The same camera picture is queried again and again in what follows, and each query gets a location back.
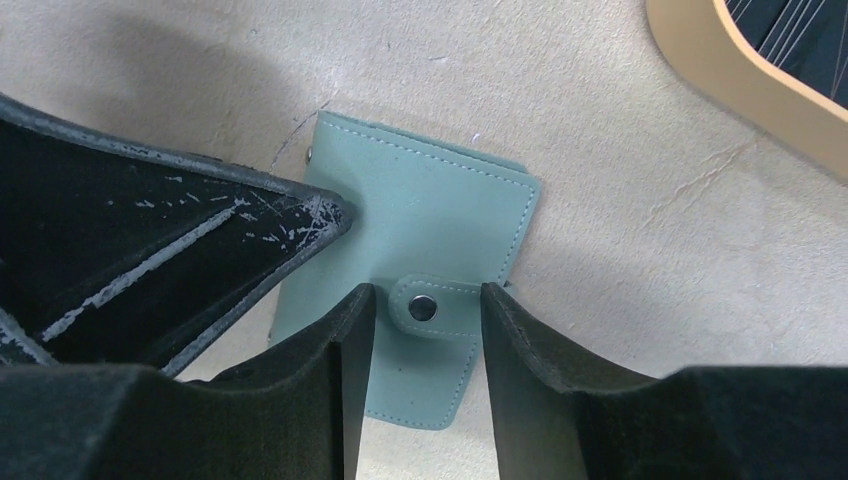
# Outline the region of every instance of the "beige wooden frame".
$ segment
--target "beige wooden frame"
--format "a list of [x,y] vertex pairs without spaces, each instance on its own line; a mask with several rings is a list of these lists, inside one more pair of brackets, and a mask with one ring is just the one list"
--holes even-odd
[[848,110],[778,69],[745,40],[724,0],[646,0],[668,63],[707,95],[848,177]]

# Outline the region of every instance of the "metal snap button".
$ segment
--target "metal snap button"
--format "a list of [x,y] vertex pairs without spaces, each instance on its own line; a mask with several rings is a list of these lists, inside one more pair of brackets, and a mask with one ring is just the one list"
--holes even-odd
[[439,305],[428,295],[418,295],[409,301],[409,314],[419,322],[427,322],[436,317]]

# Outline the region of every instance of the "mint green wallet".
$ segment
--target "mint green wallet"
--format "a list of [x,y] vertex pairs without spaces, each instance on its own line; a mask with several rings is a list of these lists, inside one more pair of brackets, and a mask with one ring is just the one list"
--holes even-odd
[[480,355],[480,285],[504,285],[539,198],[519,165],[321,112],[304,182],[355,207],[351,230],[289,275],[271,344],[353,287],[377,287],[366,413],[442,429]]

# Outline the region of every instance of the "wallet stitching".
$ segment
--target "wallet stitching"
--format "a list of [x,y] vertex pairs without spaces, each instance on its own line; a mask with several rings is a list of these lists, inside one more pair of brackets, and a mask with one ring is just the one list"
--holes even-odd
[[[502,180],[502,181],[507,182],[507,183],[512,183],[514,185],[518,185],[518,186],[521,186],[521,187],[524,187],[524,188],[530,190],[530,196],[527,197],[527,203],[524,204],[524,212],[522,212],[521,219],[519,219],[519,221],[518,221],[518,228],[515,229],[515,234],[512,236],[512,244],[509,246],[509,251],[507,251],[506,258],[504,259],[503,265],[501,265],[501,270],[498,273],[497,282],[501,283],[501,280],[503,279],[504,272],[506,271],[506,266],[509,263],[510,258],[512,258],[513,252],[515,251],[515,245],[518,243],[518,235],[521,234],[521,227],[524,226],[524,222],[527,220],[527,212],[530,211],[530,204],[533,203],[533,198],[536,197],[536,189],[534,189],[530,185],[526,185],[526,184],[521,183],[521,182],[516,182],[515,180],[510,180],[508,178],[504,178],[504,177],[501,177],[499,175],[494,175],[492,173],[484,172],[482,170],[477,170],[476,168],[473,168],[473,167],[469,167],[469,166],[466,166],[466,165],[462,165],[460,163],[452,162],[450,160],[445,160],[444,158],[436,157],[436,156],[433,156],[433,155],[430,155],[430,154],[427,154],[427,153],[424,153],[424,152],[421,152],[421,151],[418,151],[418,150],[413,150],[411,148],[404,147],[402,145],[397,145],[397,144],[392,143],[392,142],[387,142],[383,139],[380,139],[380,138],[377,138],[377,137],[374,137],[374,136],[371,136],[371,135],[367,135],[367,134],[364,134],[364,133],[361,133],[361,132],[350,130],[350,129],[342,127],[340,125],[330,123],[326,120],[320,120],[319,122],[323,123],[324,125],[327,125],[328,127],[335,128],[336,130],[340,130],[340,131],[349,133],[351,135],[356,135],[356,136],[359,136],[359,137],[367,138],[367,139],[374,141],[374,142],[377,142],[377,143],[389,145],[391,147],[398,148],[400,150],[403,150],[403,151],[406,151],[406,152],[409,152],[409,153],[421,155],[423,157],[430,158],[430,159],[433,159],[433,160],[437,160],[439,162],[446,163],[448,165],[452,165],[452,166],[455,166],[455,167],[462,168],[463,170],[468,170],[468,171],[471,171],[471,172],[474,172],[474,173],[479,173],[481,175],[485,175],[487,177],[496,178],[498,180]],[[469,158],[471,160],[478,160],[478,159],[475,159],[473,157],[469,157],[468,155],[463,155],[459,152],[450,152],[450,153],[454,153],[454,154],[456,154],[460,157]],[[430,333],[444,333],[446,335],[467,335],[467,336],[471,336],[471,335],[468,335],[468,334],[455,334],[455,333],[451,333],[451,332],[440,332],[440,331],[433,331],[433,330],[424,330],[424,331],[429,331]]]
[[[421,151],[418,151],[418,150],[413,150],[411,148],[407,148],[407,147],[404,147],[404,146],[401,146],[401,145],[397,145],[397,144],[392,143],[392,142],[387,142],[383,139],[380,139],[380,138],[377,138],[377,137],[374,137],[374,136],[371,136],[371,135],[366,135],[364,133],[356,132],[354,130],[350,130],[348,128],[342,127],[340,125],[336,125],[334,123],[327,122],[325,120],[319,120],[319,122],[323,123],[324,125],[327,125],[328,127],[335,128],[336,130],[340,130],[342,132],[347,132],[351,135],[356,135],[358,137],[367,138],[367,139],[369,139],[373,142],[382,143],[384,145],[389,145],[391,147],[394,147],[394,148],[397,148],[397,149],[400,149],[400,150],[403,150],[403,151],[406,151],[406,152],[409,152],[409,153],[421,155],[425,158],[437,160],[439,162],[446,163],[448,165],[452,165],[454,167],[459,167],[463,170],[468,170],[468,171],[471,171],[471,172],[474,172],[474,173],[479,173],[481,175],[485,175],[487,177],[496,178],[498,180],[502,180],[504,182],[511,183],[511,184],[514,184],[514,185],[518,185],[518,186],[521,186],[521,187],[524,187],[524,188],[530,190],[530,195],[527,197],[527,203],[524,205],[524,212],[521,214],[521,219],[518,221],[518,227],[515,230],[515,234],[512,236],[512,244],[509,247],[509,251],[507,251],[506,258],[504,259],[504,263],[503,263],[503,265],[501,265],[501,270],[498,273],[497,281],[498,281],[498,283],[501,282],[501,279],[503,278],[504,272],[506,271],[506,266],[509,263],[510,258],[512,258],[512,253],[515,251],[515,245],[516,245],[516,243],[518,243],[518,235],[521,233],[521,227],[524,226],[524,222],[527,220],[527,212],[530,211],[530,204],[533,203],[533,198],[535,198],[535,196],[536,196],[536,189],[534,189],[530,185],[526,185],[526,184],[523,184],[523,183],[520,183],[520,182],[516,182],[515,180],[510,180],[508,178],[504,178],[504,177],[501,177],[499,175],[494,175],[494,174],[491,174],[491,173],[488,173],[488,172],[484,172],[482,170],[477,170],[476,168],[473,168],[473,167],[469,167],[469,166],[462,165],[462,164],[459,164],[459,163],[456,163],[456,162],[452,162],[450,160],[445,160],[444,158],[436,157],[436,156],[433,156],[433,155],[430,155],[430,154],[427,154],[427,153],[424,153],[424,152],[421,152]],[[472,159],[472,160],[476,160],[472,157],[469,157],[468,155],[463,155],[459,152],[451,152],[451,153],[454,153],[454,154],[456,154],[460,157],[465,157],[465,158],[469,158],[469,159]],[[453,412],[454,409],[455,409],[456,399],[459,396],[459,390],[460,390],[460,388],[462,388],[462,382],[465,381],[465,376],[468,374],[468,368],[471,365],[471,359],[474,357],[474,352],[476,350],[477,350],[477,343],[474,343],[471,346],[471,352],[468,355],[468,361],[465,364],[465,370],[462,372],[462,376],[459,378],[459,384],[457,384],[456,390],[454,391],[453,399],[451,399],[450,406],[448,407],[448,412],[445,414],[445,417],[444,417],[444,419],[442,419],[441,423],[427,425],[427,424],[423,424],[423,423],[419,423],[419,422],[409,422],[409,421],[406,421],[406,420],[394,418],[394,417],[391,417],[389,415],[374,412],[372,410],[368,410],[368,413],[370,413],[371,415],[377,415],[379,417],[386,418],[386,419],[389,419],[389,420],[392,420],[392,421],[395,421],[395,422],[398,422],[398,423],[401,423],[401,424],[405,424],[405,425],[414,425],[414,426],[421,426],[421,427],[435,427],[435,428],[443,426],[447,422],[448,417],[450,417],[451,412]]]
[[[409,282],[407,284],[404,284],[403,288],[401,288],[400,291],[398,293],[396,293],[395,296],[394,296],[395,301],[392,302],[392,308],[394,309],[395,316],[398,318],[398,320],[403,318],[400,315],[400,308],[398,308],[398,300],[400,300],[400,297],[401,297],[401,295],[403,295],[403,292],[405,292],[406,289],[411,287],[412,285],[427,285],[428,287],[441,288],[441,289],[445,289],[445,290],[455,290],[457,292],[469,293],[469,294],[472,294],[472,295],[475,294],[475,293],[476,294],[480,293],[479,290],[466,290],[466,289],[462,289],[462,288],[449,287],[447,285],[438,285],[438,284],[435,284],[435,283],[430,283],[426,280],[415,280],[415,281]],[[407,323],[403,323],[403,327],[404,328],[410,328],[412,330],[418,330],[420,332],[426,332],[426,333],[438,333],[438,334],[444,334],[444,335],[454,335],[454,336],[457,336],[457,337],[473,337],[473,338],[479,337],[479,335],[474,335],[474,334],[471,334],[471,333],[443,332],[441,330],[432,330],[432,329],[422,328],[422,327],[419,327],[419,326],[416,326],[416,325],[409,325]]]
[[366,410],[370,415],[376,415],[381,418],[385,418],[387,420],[391,420],[396,423],[400,423],[402,425],[408,425],[413,427],[431,427],[431,428],[441,428],[445,426],[448,422],[448,418],[451,413],[455,411],[456,399],[459,398],[459,390],[462,388],[462,382],[465,380],[466,375],[468,375],[468,370],[471,368],[471,359],[474,358],[474,354],[477,353],[477,342],[471,344],[471,351],[468,354],[468,359],[465,361],[465,369],[462,371],[462,376],[459,378],[459,383],[456,386],[456,390],[453,392],[453,398],[451,398],[451,404],[448,407],[448,413],[445,414],[442,421],[439,423],[421,423],[421,422],[411,422],[409,420],[404,420],[402,418],[393,417],[391,415],[386,415],[385,413],[375,412],[374,410]]

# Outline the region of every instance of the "beige tabletop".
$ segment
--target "beige tabletop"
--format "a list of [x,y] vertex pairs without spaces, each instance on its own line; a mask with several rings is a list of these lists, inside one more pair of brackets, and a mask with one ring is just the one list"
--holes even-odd
[[[291,179],[322,106],[503,155],[557,330],[652,375],[848,362],[848,188],[682,83],[642,0],[0,0],[0,91]],[[183,377],[260,351],[275,294]],[[366,419],[359,478],[497,478],[482,365],[445,431]]]

